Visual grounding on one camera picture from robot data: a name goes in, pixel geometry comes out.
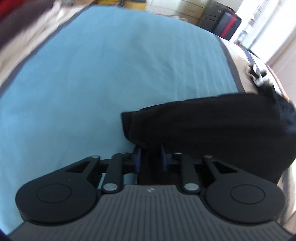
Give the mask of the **black printed sweater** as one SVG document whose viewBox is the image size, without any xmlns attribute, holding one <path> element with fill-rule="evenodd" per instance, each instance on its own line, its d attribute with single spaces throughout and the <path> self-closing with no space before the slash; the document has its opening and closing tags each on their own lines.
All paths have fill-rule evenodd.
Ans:
<svg viewBox="0 0 296 241">
<path fill-rule="evenodd" d="M 139 147 L 208 154 L 277 183 L 295 160 L 295 106 L 265 71 L 249 65 L 256 93 L 174 101 L 123 112 L 124 136 Z"/>
</svg>

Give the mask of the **pile of folded clothes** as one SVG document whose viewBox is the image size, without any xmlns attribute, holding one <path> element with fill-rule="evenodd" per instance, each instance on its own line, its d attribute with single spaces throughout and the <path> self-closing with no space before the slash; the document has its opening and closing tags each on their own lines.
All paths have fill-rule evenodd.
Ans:
<svg viewBox="0 0 296 241">
<path fill-rule="evenodd" d="M 1 48 L 53 5 L 54 1 L 1 1 Z"/>
</svg>

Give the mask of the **blue and white bedsheet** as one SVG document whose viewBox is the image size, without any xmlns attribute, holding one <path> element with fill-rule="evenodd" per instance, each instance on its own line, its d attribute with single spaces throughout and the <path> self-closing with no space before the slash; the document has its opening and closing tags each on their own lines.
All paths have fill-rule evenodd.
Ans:
<svg viewBox="0 0 296 241">
<path fill-rule="evenodd" d="M 200 27 L 90 6 L 50 33 L 1 87 L 2 240 L 291 240 L 286 194 L 214 156 L 192 156 L 198 194 L 163 172 L 160 147 L 126 139 L 121 114 L 256 93 L 265 65 Z M 108 161 L 141 149 L 137 174 L 102 193 Z"/>
</svg>

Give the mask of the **yellow bucket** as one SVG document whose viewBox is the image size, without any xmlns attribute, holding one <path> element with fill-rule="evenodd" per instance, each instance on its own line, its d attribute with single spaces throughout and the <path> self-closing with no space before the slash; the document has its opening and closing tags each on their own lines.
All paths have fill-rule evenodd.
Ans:
<svg viewBox="0 0 296 241">
<path fill-rule="evenodd" d="M 147 1 L 125 1 L 124 7 L 126 9 L 134 9 L 137 11 L 144 11 L 147 5 Z"/>
</svg>

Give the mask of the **white wardrobe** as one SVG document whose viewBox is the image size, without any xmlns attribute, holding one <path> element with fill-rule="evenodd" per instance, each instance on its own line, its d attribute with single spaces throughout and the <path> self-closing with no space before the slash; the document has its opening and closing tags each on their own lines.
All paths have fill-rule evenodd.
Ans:
<svg viewBox="0 0 296 241">
<path fill-rule="evenodd" d="M 209 0 L 152 0 L 147 1 L 145 10 L 180 18 L 196 25 L 210 2 Z"/>
</svg>

